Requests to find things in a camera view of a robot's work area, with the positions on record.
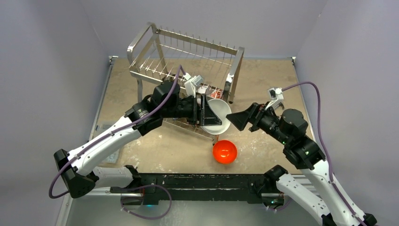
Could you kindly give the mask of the large plain white bowl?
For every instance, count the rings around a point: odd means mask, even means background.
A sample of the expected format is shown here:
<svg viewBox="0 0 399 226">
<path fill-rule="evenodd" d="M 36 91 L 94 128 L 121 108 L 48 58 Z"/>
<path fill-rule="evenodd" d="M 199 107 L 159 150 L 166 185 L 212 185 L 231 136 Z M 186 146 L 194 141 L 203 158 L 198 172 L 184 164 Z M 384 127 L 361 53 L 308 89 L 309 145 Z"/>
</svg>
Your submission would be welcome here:
<svg viewBox="0 0 399 226">
<path fill-rule="evenodd" d="M 208 105 L 212 116 L 216 116 L 217 124 L 212 123 L 210 125 L 206 122 L 207 125 L 201 126 L 201 128 L 211 135 L 220 135 L 231 125 L 231 122 L 226 118 L 226 115 L 231 114 L 230 106 L 221 99 L 210 99 L 208 100 Z"/>
</svg>

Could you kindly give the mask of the orange patterned bowl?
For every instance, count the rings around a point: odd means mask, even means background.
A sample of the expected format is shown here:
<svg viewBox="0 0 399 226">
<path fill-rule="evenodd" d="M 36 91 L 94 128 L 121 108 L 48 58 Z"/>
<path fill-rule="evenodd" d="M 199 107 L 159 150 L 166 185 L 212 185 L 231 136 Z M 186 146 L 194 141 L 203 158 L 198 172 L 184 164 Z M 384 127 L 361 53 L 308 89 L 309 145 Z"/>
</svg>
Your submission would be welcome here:
<svg viewBox="0 0 399 226">
<path fill-rule="evenodd" d="M 209 96 L 212 98 L 221 99 L 223 96 L 223 90 L 221 89 L 213 90 Z"/>
</svg>

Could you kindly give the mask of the bright orange bowl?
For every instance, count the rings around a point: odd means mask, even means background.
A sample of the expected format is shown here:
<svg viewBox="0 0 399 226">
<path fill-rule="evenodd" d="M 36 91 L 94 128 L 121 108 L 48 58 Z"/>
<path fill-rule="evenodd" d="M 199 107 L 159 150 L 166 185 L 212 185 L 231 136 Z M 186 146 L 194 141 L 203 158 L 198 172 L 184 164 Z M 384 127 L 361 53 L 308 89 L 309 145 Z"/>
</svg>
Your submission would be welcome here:
<svg viewBox="0 0 399 226">
<path fill-rule="evenodd" d="M 219 140 L 214 144 L 212 154 L 218 163 L 231 164 L 236 160 L 238 150 L 233 142 L 229 140 Z"/>
</svg>

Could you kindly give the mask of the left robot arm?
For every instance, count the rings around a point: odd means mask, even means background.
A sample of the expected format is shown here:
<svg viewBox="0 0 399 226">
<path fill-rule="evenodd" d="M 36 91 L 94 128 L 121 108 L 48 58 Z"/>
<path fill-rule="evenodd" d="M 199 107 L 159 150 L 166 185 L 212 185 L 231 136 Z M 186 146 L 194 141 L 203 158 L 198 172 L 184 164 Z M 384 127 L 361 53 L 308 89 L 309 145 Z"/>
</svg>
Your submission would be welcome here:
<svg viewBox="0 0 399 226">
<path fill-rule="evenodd" d="M 104 168 L 99 164 L 124 145 L 138 140 L 159 128 L 165 118 L 186 119 L 191 125 L 211 129 L 219 135 L 226 125 L 225 114 L 220 114 L 213 105 L 216 99 L 205 95 L 180 97 L 180 86 L 174 81 L 165 81 L 154 88 L 151 95 L 134 104 L 110 128 L 86 144 L 66 151 L 55 152 L 61 177 L 72 198 L 80 198 L 95 188 L 120 187 L 128 192 L 140 188 L 140 179 L 134 176 L 132 166 Z"/>
</svg>

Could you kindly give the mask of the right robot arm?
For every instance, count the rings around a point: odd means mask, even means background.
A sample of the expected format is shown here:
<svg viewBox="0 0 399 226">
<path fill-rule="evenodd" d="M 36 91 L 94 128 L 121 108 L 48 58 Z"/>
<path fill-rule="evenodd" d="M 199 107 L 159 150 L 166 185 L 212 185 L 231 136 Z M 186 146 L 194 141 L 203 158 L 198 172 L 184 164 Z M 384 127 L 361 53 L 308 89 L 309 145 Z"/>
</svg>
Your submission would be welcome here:
<svg viewBox="0 0 399 226">
<path fill-rule="evenodd" d="M 283 144 L 288 161 L 310 181 L 317 195 L 309 191 L 284 168 L 277 165 L 266 172 L 265 188 L 287 194 L 321 226 L 375 226 L 376 218 L 362 211 L 343 190 L 319 145 L 306 135 L 308 122 L 301 111 L 286 109 L 278 116 L 273 108 L 253 103 L 248 109 L 226 118 L 240 131 L 261 129 Z"/>
</svg>

